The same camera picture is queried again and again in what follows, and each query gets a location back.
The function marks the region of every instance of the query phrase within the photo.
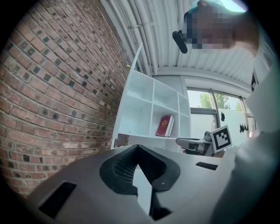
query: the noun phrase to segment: window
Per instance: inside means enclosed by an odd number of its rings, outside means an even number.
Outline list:
[[[188,90],[188,96],[190,107],[212,109],[209,93]]]
[[[226,96],[223,94],[214,94],[218,109],[242,111],[239,98]]]
[[[246,124],[246,120],[239,98],[217,93],[214,95],[220,115],[220,126],[228,126],[233,146],[241,145],[247,139],[247,131],[240,132],[240,125]],[[222,112],[225,116],[224,121],[221,119]]]
[[[206,131],[215,129],[213,115],[191,114],[191,137],[202,139]]]

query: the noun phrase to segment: black object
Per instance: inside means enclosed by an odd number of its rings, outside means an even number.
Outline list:
[[[168,191],[180,175],[177,163],[143,145],[133,145],[103,162],[99,175],[114,192],[137,195],[137,188],[132,183],[138,164],[155,192]]]
[[[239,126],[240,126],[240,130],[239,130],[239,132],[241,133],[243,133],[244,131],[245,131],[245,127],[243,126],[243,124],[241,125],[241,124],[239,124]]]
[[[188,52],[188,48],[187,48],[187,45],[182,38],[182,30],[174,31],[172,33],[172,37],[175,40],[175,42],[176,42],[177,46],[179,47],[180,51],[183,54],[186,54]]]
[[[226,118],[223,112],[220,113],[220,117],[221,117],[221,120],[222,120],[222,121],[224,121],[225,118]]]
[[[62,183],[60,187],[39,207],[39,210],[54,219],[75,187],[76,184],[70,182]]]
[[[245,128],[244,128],[243,124],[241,126],[242,126],[242,133],[243,133],[245,131]]]
[[[206,169],[209,169],[209,170],[216,170],[218,165],[213,165],[213,164],[209,164],[209,163],[202,163],[202,162],[199,162],[196,164],[196,166],[200,166],[200,167],[203,167],[203,168],[206,168]]]

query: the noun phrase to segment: white shelving unit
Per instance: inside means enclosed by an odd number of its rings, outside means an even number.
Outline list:
[[[169,86],[134,70],[141,47],[124,87],[113,139],[117,139],[121,133],[129,135],[129,144],[146,144],[179,152],[176,139],[190,137],[189,100]],[[175,118],[171,135],[156,136],[160,120],[165,115]]]

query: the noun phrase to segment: tree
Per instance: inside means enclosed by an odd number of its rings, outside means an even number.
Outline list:
[[[235,110],[236,111],[242,111],[242,108],[241,108],[241,104],[238,103],[236,106],[235,106]]]
[[[227,110],[231,109],[230,105],[227,103],[227,101],[229,100],[228,96],[217,94],[217,93],[214,93],[214,95],[219,109],[227,109]],[[198,106],[198,108],[212,109],[211,99],[208,93],[200,94],[199,97],[200,97],[200,106]]]

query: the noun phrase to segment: white ceiling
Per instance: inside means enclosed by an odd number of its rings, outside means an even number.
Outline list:
[[[193,0],[101,0],[133,61],[143,48],[138,68],[147,75],[203,76],[250,91],[254,59],[235,47],[216,53],[200,53],[188,46],[182,54],[172,38],[180,30],[184,13]]]

